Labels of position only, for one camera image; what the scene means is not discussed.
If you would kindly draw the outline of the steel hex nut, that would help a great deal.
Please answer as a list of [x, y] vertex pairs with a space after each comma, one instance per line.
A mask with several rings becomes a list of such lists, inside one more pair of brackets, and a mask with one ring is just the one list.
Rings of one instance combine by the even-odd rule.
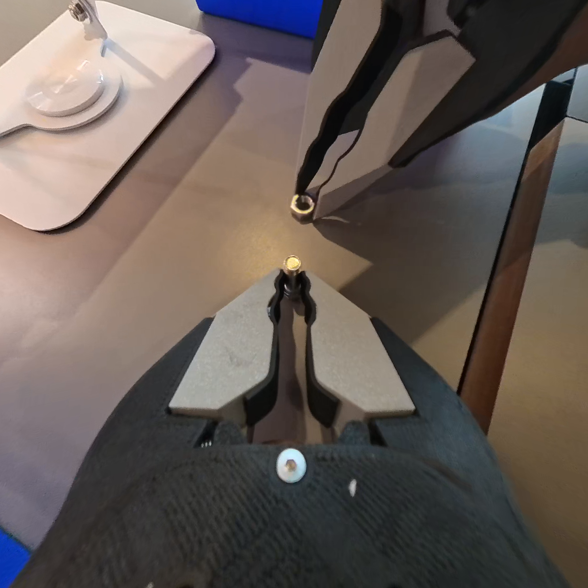
[[300, 224], [311, 224], [316, 202], [308, 193], [296, 194], [290, 202], [290, 214]]

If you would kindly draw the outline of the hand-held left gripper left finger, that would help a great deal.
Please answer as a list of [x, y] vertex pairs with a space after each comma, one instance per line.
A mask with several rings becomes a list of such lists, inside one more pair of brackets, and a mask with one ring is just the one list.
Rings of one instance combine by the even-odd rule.
[[252, 427], [271, 411], [280, 279], [274, 269], [216, 313], [169, 402], [173, 414]]

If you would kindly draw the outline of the steel hex bolt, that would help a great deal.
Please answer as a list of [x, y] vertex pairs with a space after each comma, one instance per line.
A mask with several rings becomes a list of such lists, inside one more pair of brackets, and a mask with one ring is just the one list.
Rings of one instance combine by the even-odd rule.
[[295, 298], [300, 292], [300, 274], [302, 273], [302, 261], [296, 255], [289, 255], [283, 262], [285, 276], [284, 293], [289, 298]]

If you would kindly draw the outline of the blue plastic bin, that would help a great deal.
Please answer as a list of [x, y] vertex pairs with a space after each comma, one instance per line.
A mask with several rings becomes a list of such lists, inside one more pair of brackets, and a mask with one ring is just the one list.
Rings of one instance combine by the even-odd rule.
[[322, 1], [196, 1], [207, 14], [314, 38]]

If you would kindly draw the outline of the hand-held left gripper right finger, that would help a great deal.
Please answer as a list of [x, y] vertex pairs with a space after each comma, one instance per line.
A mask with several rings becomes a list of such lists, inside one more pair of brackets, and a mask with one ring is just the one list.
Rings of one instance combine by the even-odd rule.
[[312, 272], [300, 277], [306, 322], [306, 390], [327, 429], [406, 417], [415, 405], [371, 317]]

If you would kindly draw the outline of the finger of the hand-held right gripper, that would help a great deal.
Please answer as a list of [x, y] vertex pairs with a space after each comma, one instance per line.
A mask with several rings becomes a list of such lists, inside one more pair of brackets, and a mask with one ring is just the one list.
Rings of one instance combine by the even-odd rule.
[[310, 186], [351, 108], [368, 87], [371, 64], [387, 49], [379, 38], [392, 33], [385, 1], [341, 1], [309, 78], [300, 136], [295, 194]]
[[451, 35], [409, 50], [369, 108], [363, 127], [320, 185], [316, 219], [328, 217], [392, 169], [392, 158], [473, 65]]

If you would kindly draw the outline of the white tabletop stand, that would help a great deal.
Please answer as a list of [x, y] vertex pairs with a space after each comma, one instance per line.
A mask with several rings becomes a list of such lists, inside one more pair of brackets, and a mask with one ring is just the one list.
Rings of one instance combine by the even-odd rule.
[[201, 32], [71, 1], [1, 65], [1, 216], [37, 232], [77, 220], [214, 56]]

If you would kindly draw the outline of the blue bin with black divider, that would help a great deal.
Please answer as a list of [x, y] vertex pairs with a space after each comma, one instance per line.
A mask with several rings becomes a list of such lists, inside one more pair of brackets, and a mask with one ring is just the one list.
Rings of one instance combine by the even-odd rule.
[[1, 528], [1, 587], [9, 587], [30, 559], [30, 550]]

